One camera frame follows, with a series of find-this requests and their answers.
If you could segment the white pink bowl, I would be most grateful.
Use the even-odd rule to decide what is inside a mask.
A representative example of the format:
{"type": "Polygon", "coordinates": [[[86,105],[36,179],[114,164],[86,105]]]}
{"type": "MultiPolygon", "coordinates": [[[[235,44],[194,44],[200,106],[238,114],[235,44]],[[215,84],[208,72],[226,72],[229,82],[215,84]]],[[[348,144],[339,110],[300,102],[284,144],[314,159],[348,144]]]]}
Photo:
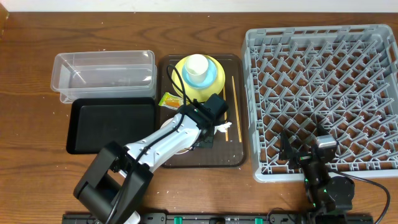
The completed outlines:
{"type": "MultiPolygon", "coordinates": [[[[160,128],[162,129],[162,128],[166,127],[166,125],[168,125],[168,124],[169,124],[170,122],[172,122],[172,121],[173,121],[172,118],[168,119],[167,121],[165,121],[165,122],[161,125],[160,128]]],[[[178,136],[176,136],[176,137],[175,137],[175,140],[176,140],[179,144],[183,143],[182,135],[179,134],[178,136]]],[[[178,152],[176,152],[175,155],[184,154],[184,153],[186,153],[186,152],[188,152],[188,151],[194,150],[194,148],[195,148],[194,146],[181,148],[181,150],[179,150],[178,152]]]]}

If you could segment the white tissue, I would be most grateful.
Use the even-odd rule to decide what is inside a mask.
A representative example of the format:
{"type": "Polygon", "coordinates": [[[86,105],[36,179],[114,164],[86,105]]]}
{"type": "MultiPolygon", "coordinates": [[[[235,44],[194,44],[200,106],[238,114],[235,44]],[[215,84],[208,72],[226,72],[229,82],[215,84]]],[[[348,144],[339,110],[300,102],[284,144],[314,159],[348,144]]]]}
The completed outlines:
{"type": "Polygon", "coordinates": [[[221,132],[221,133],[227,133],[228,132],[228,128],[232,125],[231,122],[227,122],[224,124],[220,124],[215,126],[215,130],[214,130],[214,134],[216,134],[217,132],[221,132]]]}

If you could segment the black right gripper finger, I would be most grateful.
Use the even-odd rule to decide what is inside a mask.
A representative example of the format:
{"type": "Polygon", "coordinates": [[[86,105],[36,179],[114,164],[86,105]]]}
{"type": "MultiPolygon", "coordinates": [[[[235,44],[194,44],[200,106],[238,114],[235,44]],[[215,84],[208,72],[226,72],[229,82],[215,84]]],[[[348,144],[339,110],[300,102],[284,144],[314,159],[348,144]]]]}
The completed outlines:
{"type": "Polygon", "coordinates": [[[316,122],[317,122],[317,128],[316,128],[317,136],[320,137],[320,136],[329,135],[330,133],[324,128],[324,126],[321,123],[321,121],[322,121],[321,116],[316,115],[315,118],[316,118],[316,122]]]}
{"type": "Polygon", "coordinates": [[[279,159],[282,161],[289,160],[293,158],[294,151],[292,146],[290,145],[289,138],[287,137],[285,131],[282,131],[280,134],[280,152],[279,152],[279,159]]]}

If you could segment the cream plastic cup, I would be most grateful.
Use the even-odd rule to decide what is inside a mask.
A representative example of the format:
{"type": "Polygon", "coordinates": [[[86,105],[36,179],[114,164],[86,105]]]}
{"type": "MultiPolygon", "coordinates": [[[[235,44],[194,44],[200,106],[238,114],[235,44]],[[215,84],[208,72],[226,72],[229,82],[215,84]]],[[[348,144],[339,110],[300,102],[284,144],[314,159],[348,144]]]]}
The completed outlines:
{"type": "Polygon", "coordinates": [[[190,55],[185,61],[185,69],[194,83],[201,83],[205,80],[208,66],[208,60],[202,54],[190,55]]]}

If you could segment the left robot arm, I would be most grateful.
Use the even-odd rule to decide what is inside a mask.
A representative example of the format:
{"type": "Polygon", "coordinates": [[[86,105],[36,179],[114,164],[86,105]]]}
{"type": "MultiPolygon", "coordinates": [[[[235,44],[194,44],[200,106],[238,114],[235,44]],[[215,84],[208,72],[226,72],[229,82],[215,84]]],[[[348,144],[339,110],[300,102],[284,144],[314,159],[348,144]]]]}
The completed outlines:
{"type": "Polygon", "coordinates": [[[125,146],[106,145],[83,174],[73,194],[101,223],[139,223],[137,207],[154,171],[178,151],[213,134],[228,106],[181,106],[163,128],[125,146]]]}

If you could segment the green snack wrapper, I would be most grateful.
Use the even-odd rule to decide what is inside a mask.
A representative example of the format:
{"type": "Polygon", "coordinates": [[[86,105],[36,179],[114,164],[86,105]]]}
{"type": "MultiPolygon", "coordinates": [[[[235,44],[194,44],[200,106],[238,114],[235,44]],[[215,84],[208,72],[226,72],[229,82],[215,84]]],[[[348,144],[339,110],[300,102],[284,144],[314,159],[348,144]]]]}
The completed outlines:
{"type": "Polygon", "coordinates": [[[183,98],[165,92],[158,105],[171,110],[178,110],[183,105],[183,98]]]}

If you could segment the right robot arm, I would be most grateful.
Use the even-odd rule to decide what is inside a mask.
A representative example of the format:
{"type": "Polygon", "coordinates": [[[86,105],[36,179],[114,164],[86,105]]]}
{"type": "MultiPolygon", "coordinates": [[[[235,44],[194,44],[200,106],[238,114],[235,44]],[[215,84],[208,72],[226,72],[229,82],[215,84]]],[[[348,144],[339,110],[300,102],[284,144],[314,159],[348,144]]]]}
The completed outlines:
{"type": "Polygon", "coordinates": [[[301,169],[305,191],[313,208],[302,223],[348,223],[346,212],[353,208],[354,182],[344,176],[330,177],[326,163],[335,158],[338,141],[317,124],[315,144],[307,152],[295,151],[285,131],[280,133],[279,158],[288,160],[289,169],[301,169]]]}

